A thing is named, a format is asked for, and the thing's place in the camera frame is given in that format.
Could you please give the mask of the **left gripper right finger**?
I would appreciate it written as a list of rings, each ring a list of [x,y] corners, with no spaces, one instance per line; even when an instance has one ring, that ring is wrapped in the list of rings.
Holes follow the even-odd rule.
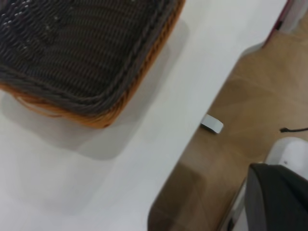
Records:
[[[308,229],[308,182],[282,166],[259,166],[263,221],[260,231]]]

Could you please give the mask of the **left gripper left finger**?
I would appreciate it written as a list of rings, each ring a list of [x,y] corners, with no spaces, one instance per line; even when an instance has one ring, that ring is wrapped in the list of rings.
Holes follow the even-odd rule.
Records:
[[[251,164],[245,195],[250,231],[293,231],[296,216],[293,194],[275,166]]]

